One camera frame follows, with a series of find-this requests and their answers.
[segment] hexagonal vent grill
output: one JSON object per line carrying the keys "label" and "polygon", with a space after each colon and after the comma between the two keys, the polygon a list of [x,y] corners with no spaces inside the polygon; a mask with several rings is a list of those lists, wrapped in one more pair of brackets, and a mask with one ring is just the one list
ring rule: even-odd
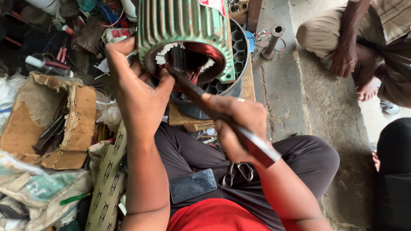
{"label": "hexagonal vent grill", "polygon": [[[235,23],[230,22],[230,27],[231,42],[233,44],[234,71],[236,73],[236,79],[238,79],[244,69],[245,61],[247,60],[247,39],[244,37],[242,31],[237,28]],[[201,84],[199,86],[207,93],[219,95],[227,90],[232,84],[233,83],[220,83],[218,79],[214,79],[210,83]],[[187,96],[177,91],[171,93],[171,98],[177,101],[190,102]]]}

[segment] bolt hole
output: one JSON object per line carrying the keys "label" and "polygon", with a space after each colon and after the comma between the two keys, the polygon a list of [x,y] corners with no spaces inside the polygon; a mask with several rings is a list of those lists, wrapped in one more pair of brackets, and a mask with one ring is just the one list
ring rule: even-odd
{"label": "bolt hole", "polygon": [[276,28],[274,28],[274,31],[276,33],[280,33],[282,31],[282,27],[281,26],[277,26]]}

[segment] dark gray pants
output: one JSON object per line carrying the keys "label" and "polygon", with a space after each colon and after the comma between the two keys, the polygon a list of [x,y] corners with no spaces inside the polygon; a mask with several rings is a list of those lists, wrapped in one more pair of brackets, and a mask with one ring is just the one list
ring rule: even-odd
{"label": "dark gray pants", "polygon": [[[211,168],[217,182],[217,190],[178,204],[171,203],[170,216],[178,209],[204,199],[224,198],[248,210],[270,229],[284,230],[278,215],[264,196],[256,171],[250,183],[246,183],[239,172],[234,172],[233,186],[227,189],[221,184],[224,175],[229,171],[230,161],[223,152],[164,122],[155,134],[155,143],[169,180],[192,174],[194,172],[190,167],[195,167],[196,172]],[[330,185],[339,166],[339,155],[334,148],[319,137],[306,135],[291,137],[272,145],[319,200]]]}

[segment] metal rod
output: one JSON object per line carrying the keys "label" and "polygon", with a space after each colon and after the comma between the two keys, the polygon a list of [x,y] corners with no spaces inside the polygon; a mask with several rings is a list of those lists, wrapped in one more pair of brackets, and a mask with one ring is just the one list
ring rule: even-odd
{"label": "metal rod", "polygon": [[284,23],[275,23],[271,27],[271,40],[267,47],[263,48],[261,56],[265,59],[272,59],[275,56],[275,45],[277,44],[278,38],[280,38],[285,33]]}

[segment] torn cardboard box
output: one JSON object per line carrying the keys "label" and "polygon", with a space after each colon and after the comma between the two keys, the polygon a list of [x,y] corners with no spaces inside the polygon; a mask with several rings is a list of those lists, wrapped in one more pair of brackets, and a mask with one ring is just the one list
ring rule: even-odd
{"label": "torn cardboard box", "polygon": [[[43,156],[32,148],[53,122],[64,97],[68,97],[64,136],[55,150]],[[95,89],[60,76],[31,72],[19,89],[10,117],[0,137],[0,149],[16,159],[52,169],[81,168],[91,145],[96,114]]]}

